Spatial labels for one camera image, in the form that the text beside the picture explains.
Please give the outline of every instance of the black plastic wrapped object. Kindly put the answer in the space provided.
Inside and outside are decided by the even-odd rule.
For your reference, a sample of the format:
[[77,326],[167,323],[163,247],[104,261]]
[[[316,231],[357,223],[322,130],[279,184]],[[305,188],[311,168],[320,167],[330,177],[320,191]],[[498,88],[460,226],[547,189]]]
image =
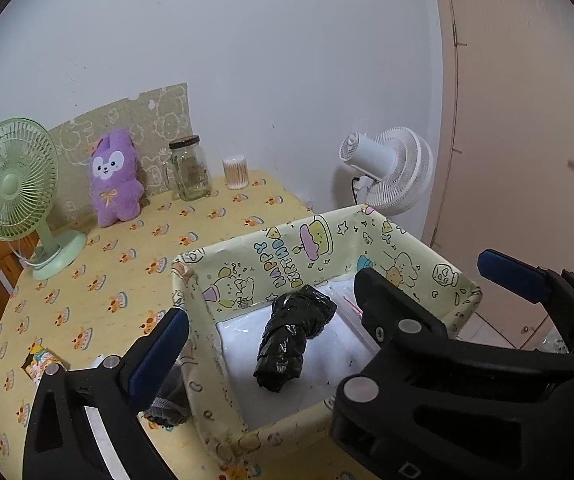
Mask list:
[[277,393],[300,377],[307,339],[319,335],[335,313],[336,304],[310,285],[276,298],[258,351],[258,385]]

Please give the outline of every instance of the blue gripper pad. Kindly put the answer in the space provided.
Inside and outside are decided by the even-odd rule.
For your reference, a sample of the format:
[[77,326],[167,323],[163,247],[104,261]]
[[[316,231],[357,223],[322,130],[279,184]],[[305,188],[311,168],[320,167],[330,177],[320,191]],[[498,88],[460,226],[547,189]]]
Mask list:
[[187,342],[189,318],[185,311],[179,308],[177,311],[164,332],[158,336],[151,350],[129,377],[128,406],[135,413],[149,409],[164,378]]
[[551,295],[544,270],[493,249],[487,249],[478,256],[478,272],[531,303],[544,303]]

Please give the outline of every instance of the black cable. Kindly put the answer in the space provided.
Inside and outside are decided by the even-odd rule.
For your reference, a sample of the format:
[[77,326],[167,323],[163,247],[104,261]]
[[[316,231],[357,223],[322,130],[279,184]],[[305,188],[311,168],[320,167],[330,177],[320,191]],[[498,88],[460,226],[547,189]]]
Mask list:
[[355,176],[352,178],[352,193],[353,193],[353,201],[355,202],[356,205],[358,205],[358,197],[356,196],[356,190],[353,187],[353,185],[358,182],[360,180],[360,178],[358,176]]

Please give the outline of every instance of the fan base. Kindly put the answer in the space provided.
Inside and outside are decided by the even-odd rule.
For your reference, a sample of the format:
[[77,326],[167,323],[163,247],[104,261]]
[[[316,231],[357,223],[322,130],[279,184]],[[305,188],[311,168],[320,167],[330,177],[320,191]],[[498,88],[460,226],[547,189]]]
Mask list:
[[69,266],[86,245],[86,235],[78,231],[67,231],[56,237],[60,252],[49,263],[33,268],[33,279],[41,282],[55,276]]

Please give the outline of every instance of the purple plush toy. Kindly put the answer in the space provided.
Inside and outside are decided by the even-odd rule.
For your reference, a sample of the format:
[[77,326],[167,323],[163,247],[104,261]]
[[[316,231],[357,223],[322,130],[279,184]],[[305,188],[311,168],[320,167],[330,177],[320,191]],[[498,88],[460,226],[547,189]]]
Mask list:
[[115,130],[100,139],[90,173],[100,227],[133,220],[140,214],[138,200],[145,188],[136,180],[136,149],[127,130]]

